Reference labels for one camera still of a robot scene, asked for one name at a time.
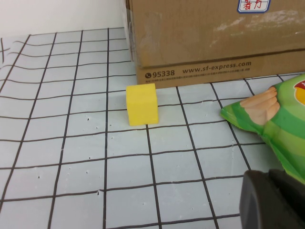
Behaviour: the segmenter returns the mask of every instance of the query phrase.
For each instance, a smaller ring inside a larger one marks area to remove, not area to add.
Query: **cardboard box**
[[[125,1],[139,84],[305,71],[305,3],[298,0]]]

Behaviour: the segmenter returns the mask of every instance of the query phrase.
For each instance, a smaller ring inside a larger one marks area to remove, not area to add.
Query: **grid mat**
[[[241,229],[243,173],[282,168],[219,113],[299,73],[158,89],[160,123],[131,127],[122,28],[1,44],[1,229]]]

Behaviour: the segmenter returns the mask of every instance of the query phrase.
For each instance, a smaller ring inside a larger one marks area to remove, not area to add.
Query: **grid line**
[[[113,93],[113,92],[124,92],[125,90],[119,90],[119,91],[111,91],[108,93]],[[229,98],[229,99],[221,99],[221,100],[233,100],[233,99],[244,99],[244,98]],[[198,101],[198,102],[193,102],[193,103],[183,103],[185,104],[200,104],[200,103],[205,103],[205,102],[215,102],[217,100],[203,100],[203,101]],[[158,105],[158,107],[164,107],[164,106],[180,106],[180,104],[164,104],[164,105]],[[77,114],[85,114],[85,113],[98,113],[98,112],[105,112],[106,110],[101,110],[101,111],[83,111],[83,112],[75,112],[75,113],[70,113],[71,115],[77,115]],[[115,109],[115,110],[109,110],[108,111],[127,111],[127,109]],[[31,117],[30,119],[41,119],[41,118],[51,118],[51,117],[60,117],[60,116],[66,116],[67,114],[55,114],[55,115],[50,115],[50,116],[41,116],[41,117]],[[20,117],[8,117],[8,116],[0,116],[0,118],[10,118],[10,119],[21,119],[21,120],[27,120],[29,118],[20,118]]]
[[[204,124],[210,124],[210,123],[218,123],[218,122],[226,122],[226,120],[220,120],[220,121],[213,121],[213,122],[205,122],[205,123],[194,123],[189,125],[204,125]],[[186,124],[182,125],[165,125],[165,126],[155,126],[155,127],[149,127],[149,129],[158,129],[158,128],[169,128],[169,127],[180,127],[180,126],[187,126]],[[145,130],[145,128],[142,129],[127,129],[127,130],[116,130],[116,131],[108,131],[108,133],[120,133],[120,132],[129,132],[129,131],[138,131],[138,130]],[[97,134],[105,134],[106,132],[96,132],[96,133],[89,133],[89,134],[82,134],[82,135],[69,135],[66,137],[81,137],[81,136],[89,136],[89,135],[97,135]],[[33,140],[24,140],[23,142],[39,142],[44,140],[52,140],[57,138],[63,138],[64,136],[58,136],[58,137],[50,137],[50,138],[42,138],[42,139],[33,139]],[[8,140],[8,139],[0,139],[0,142],[20,142],[18,140]]]
[[[217,92],[216,92],[216,90],[215,90],[213,84],[210,83],[210,85],[212,86],[212,89],[213,89],[213,91],[214,91],[214,93],[215,93],[216,99],[217,99],[217,101],[218,101],[218,103],[219,103],[219,105],[220,105],[220,108],[222,109],[222,108],[223,108],[223,105],[222,105],[221,101],[219,100],[218,94],[217,94]],[[247,167],[248,167],[248,170],[251,170],[251,167],[250,167],[250,164],[249,164],[249,162],[248,162],[248,159],[247,159],[247,157],[246,157],[245,154],[244,154],[244,150],[243,150],[241,144],[239,143],[239,141],[238,141],[238,139],[237,139],[237,136],[236,136],[236,134],[235,134],[235,132],[234,132],[234,130],[233,130],[233,128],[232,128],[231,123],[230,123],[229,121],[227,121],[227,124],[229,125],[229,127],[230,127],[230,129],[231,129],[231,132],[232,132],[232,134],[233,134],[233,137],[234,137],[234,139],[235,139],[235,141],[236,141],[236,143],[237,143],[237,145],[238,145],[238,147],[239,147],[239,149],[240,149],[240,152],[242,153],[242,156],[243,156],[244,161],[245,161],[245,163],[246,163],[246,165],[247,165]]]
[[[155,198],[155,203],[156,203],[158,226],[159,226],[159,229],[162,229],[161,214],[160,214],[160,207],[159,207],[159,200],[158,200],[158,191],[157,191],[157,185],[156,185],[156,177],[155,177],[154,167],[153,167],[152,146],[151,146],[151,140],[149,137],[148,125],[146,125],[146,135],[147,135],[149,158],[150,158],[150,162],[151,162],[153,191],[154,191],[154,198]]]
[[[107,84],[106,84],[106,115],[105,115],[105,160],[104,160],[104,199],[103,199],[103,229],[106,229],[107,213],[107,157],[108,157],[108,90],[109,90],[109,28],[107,29]]]
[[[244,79],[244,81],[246,82],[246,84],[247,84],[247,86],[248,86],[248,88],[249,88],[251,94],[254,96],[255,94],[254,94],[254,92],[252,91],[252,88],[250,87],[249,82],[248,82],[246,79]]]
[[[211,213],[212,213],[213,220],[214,220],[214,223],[215,223],[215,227],[216,227],[216,229],[219,229],[218,222],[217,222],[216,215],[215,215],[215,211],[214,211],[213,204],[212,204],[212,201],[211,201],[211,197],[210,197],[210,194],[209,194],[208,186],[206,184],[206,181],[205,181],[205,178],[204,178],[204,175],[203,175],[203,171],[201,169],[201,164],[200,164],[200,160],[199,160],[199,157],[198,157],[198,154],[197,154],[196,146],[195,146],[195,143],[194,143],[194,140],[193,140],[192,132],[190,130],[190,126],[189,126],[188,121],[187,121],[187,116],[186,116],[186,113],[185,113],[185,110],[184,110],[184,106],[182,104],[182,100],[181,100],[181,97],[180,97],[179,88],[176,87],[176,90],[177,90],[178,98],[179,98],[179,101],[180,101],[180,104],[181,104],[181,109],[182,109],[182,112],[183,112],[183,115],[184,115],[186,127],[187,127],[187,130],[189,132],[189,137],[190,137],[190,140],[191,140],[191,143],[192,143],[192,146],[193,146],[193,151],[194,151],[194,154],[195,154],[195,157],[196,157],[196,161],[197,161],[198,169],[200,171],[200,175],[201,175],[201,179],[202,179],[203,186],[204,186],[204,189],[205,189],[205,193],[206,193],[209,205],[210,205],[210,209],[211,209]]]
[[[31,36],[31,35],[29,35],[29,36],[28,36],[28,38],[26,39],[25,43],[26,43],[26,42],[28,42],[28,40],[29,40],[30,36]],[[10,71],[9,71],[9,73],[7,74],[7,76],[6,76],[5,80],[4,80],[4,82],[3,82],[3,84],[2,84],[2,86],[1,86],[1,88],[0,88],[0,93],[1,93],[1,91],[2,91],[3,87],[4,87],[5,83],[6,83],[6,80],[7,80],[7,79],[8,79],[8,77],[10,76],[11,71],[12,71],[12,70],[13,70],[13,68],[15,67],[15,64],[16,64],[16,62],[17,62],[18,58],[20,57],[20,53],[22,53],[22,51],[23,51],[24,47],[25,47],[25,44],[24,44],[24,45],[23,45],[23,47],[20,49],[20,52],[18,53],[18,55],[17,55],[17,57],[16,57],[16,59],[15,59],[15,61],[14,61],[13,65],[11,66]]]
[[[109,39],[110,41],[114,41],[114,40],[126,40],[126,38],[112,38],[112,39]],[[106,42],[107,40],[93,40],[93,41],[83,41],[83,43],[86,43],[86,42]],[[21,43],[21,44],[24,44],[24,42],[21,42],[21,41],[15,41],[14,43]],[[57,42],[55,44],[70,44],[70,43],[79,43],[79,42]],[[44,46],[44,45],[52,45],[51,43],[49,44],[27,44],[29,46]]]
[[[129,49],[116,49],[116,50],[109,50],[110,52],[118,52],[118,51],[127,51]],[[107,50],[100,50],[100,51],[85,51],[85,52],[81,52],[82,53],[91,53],[91,52],[107,52]],[[18,54],[17,52],[10,52],[8,53],[8,55],[10,54]],[[53,54],[52,56],[62,56],[62,55],[71,55],[71,54],[78,54],[78,52],[69,52],[69,53],[59,53],[59,54]],[[26,54],[21,54],[22,56],[28,56],[28,57],[46,57],[48,55],[38,55],[38,56],[32,56],[32,55],[26,55]]]
[[[2,51],[2,63],[4,63],[4,48],[3,48],[3,40],[2,40],[2,37],[0,39],[0,42],[1,42],[1,51]]]
[[[277,77],[280,78],[280,80],[281,80],[282,82],[284,82],[284,80],[282,79],[281,76],[279,76],[279,74],[277,74]]]
[[[81,41],[80,41],[79,53],[78,53],[78,56],[77,56],[77,62],[76,62],[76,69],[75,69],[74,79],[76,79],[77,70],[78,70],[78,63],[79,63],[79,59],[80,59],[82,33],[83,33],[83,31],[81,32]],[[70,111],[71,111],[71,104],[72,104],[74,87],[75,87],[75,80],[73,81],[73,86],[72,86],[72,90],[71,90],[68,114],[67,114],[67,119],[66,119],[66,126],[65,126],[64,136],[63,136],[63,139],[62,139],[61,157],[60,157],[60,161],[59,161],[59,165],[58,165],[58,171],[57,171],[55,185],[54,185],[54,192],[53,192],[54,197],[52,198],[52,204],[51,204],[51,210],[50,210],[50,216],[49,216],[49,222],[48,222],[48,229],[51,228],[51,223],[52,223],[52,216],[53,216],[54,205],[55,205],[55,196],[56,196],[56,192],[57,192],[57,185],[58,185],[59,176],[60,176],[60,173],[61,173],[61,163],[62,163],[63,151],[64,151],[66,137],[67,137],[68,123],[69,123],[69,117],[70,117]]]
[[[47,60],[47,63],[46,63],[46,66],[45,66],[43,75],[42,75],[42,77],[41,77],[41,82],[43,81],[43,78],[44,78],[44,76],[45,76],[45,73],[46,73],[46,70],[47,70],[47,66],[48,66],[48,64],[49,64],[49,60],[50,60],[50,57],[51,57],[52,50],[53,50],[53,46],[51,47],[50,55],[49,55],[49,57],[48,57],[48,60]],[[36,93],[36,97],[35,97],[35,100],[34,100],[32,109],[31,109],[31,111],[30,111],[30,116],[29,116],[30,118],[31,118],[31,116],[32,116],[32,114],[33,114],[34,107],[35,107],[35,104],[36,104],[37,97],[38,97],[38,95],[39,95],[40,89],[41,89],[41,84],[39,84],[39,87],[38,87],[38,90],[37,90],[37,93]],[[4,199],[5,199],[6,191],[7,191],[7,189],[8,189],[8,186],[9,186],[9,183],[10,183],[10,179],[11,179],[11,177],[12,177],[12,175],[13,175],[14,167],[15,167],[16,164],[17,164],[17,160],[18,160],[18,157],[19,157],[19,154],[20,154],[20,150],[21,150],[21,147],[22,147],[22,143],[23,143],[23,140],[24,140],[25,135],[26,135],[26,133],[27,133],[29,124],[30,124],[30,119],[27,121],[27,124],[26,124],[26,126],[25,126],[25,130],[24,130],[24,132],[23,132],[23,135],[22,135],[22,138],[21,138],[21,142],[20,142],[20,144],[19,144],[19,147],[18,147],[16,156],[15,156],[15,159],[14,159],[14,163],[13,163],[12,169],[10,170],[9,177],[8,177],[7,182],[6,182],[6,184],[5,184],[5,187],[4,187],[4,190],[3,190],[3,193],[2,193],[1,200],[4,200]],[[1,213],[2,207],[3,207],[3,202],[0,203],[0,213]]]
[[[220,180],[220,179],[232,179],[232,178],[242,178],[242,177],[244,177],[244,176],[243,175],[237,175],[237,176],[226,176],[226,177],[211,177],[211,178],[205,179],[205,181],[208,181],[208,180]],[[127,186],[127,187],[114,187],[114,188],[109,188],[106,191],[110,192],[110,191],[130,190],[130,189],[138,189],[138,188],[144,188],[144,187],[152,187],[154,185],[161,186],[161,185],[199,183],[199,182],[203,182],[203,180],[202,179],[197,179],[197,180],[167,181],[167,182],[159,182],[159,183],[147,184],[147,185]],[[48,195],[48,196],[39,196],[39,197],[12,198],[12,199],[4,199],[4,200],[1,200],[1,201],[2,202],[15,202],[15,201],[34,200],[34,199],[47,199],[47,198],[66,197],[66,196],[80,196],[80,195],[88,195],[88,194],[93,194],[93,193],[98,193],[98,192],[105,192],[105,190],[104,189],[98,189],[98,190],[86,191],[86,192],[63,193],[63,194],[57,194],[55,196],[54,195]]]
[[[242,146],[255,146],[255,145],[265,145],[264,142],[261,143],[244,143]],[[230,148],[233,146],[238,146],[238,144],[228,145],[228,146],[214,146],[214,147],[205,147],[205,148],[196,148],[196,150],[207,150],[207,149],[222,149],[222,148]],[[160,155],[160,154],[168,154],[168,153],[177,153],[177,152],[192,152],[193,149],[184,149],[184,150],[174,150],[174,151],[162,151],[157,153],[152,153],[152,155]],[[107,159],[115,159],[122,157],[130,157],[130,156],[149,156],[149,154],[126,154],[126,155],[118,155],[118,156],[109,156]],[[93,162],[93,161],[103,161],[105,158],[96,158],[96,159],[88,159],[82,161],[71,161],[71,162],[62,162],[61,165],[72,165],[79,164],[85,162]],[[25,166],[25,167],[14,167],[14,169],[27,169],[27,168],[39,168],[39,167],[51,167],[58,166],[59,164],[46,164],[46,165],[35,165],[35,166]],[[0,170],[12,169],[11,167],[0,167]]]
[[[118,62],[109,62],[109,63],[126,63],[126,62],[132,62],[132,61],[118,61]],[[84,64],[79,64],[77,67],[79,66],[87,66],[87,65],[94,65],[94,64],[108,64],[107,62],[100,62],[100,63],[84,63]],[[21,67],[21,66],[15,66],[17,68],[22,68],[22,69],[26,69],[26,70],[41,70],[44,68],[26,68],[26,67]],[[68,68],[68,67],[76,67],[76,65],[65,65],[65,66],[54,66],[54,67],[48,67],[47,69],[52,69],[52,68]]]

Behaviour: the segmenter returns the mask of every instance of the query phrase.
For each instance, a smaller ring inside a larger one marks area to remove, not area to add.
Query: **green snack bag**
[[[258,133],[288,174],[305,183],[305,74],[228,105],[221,115]]]

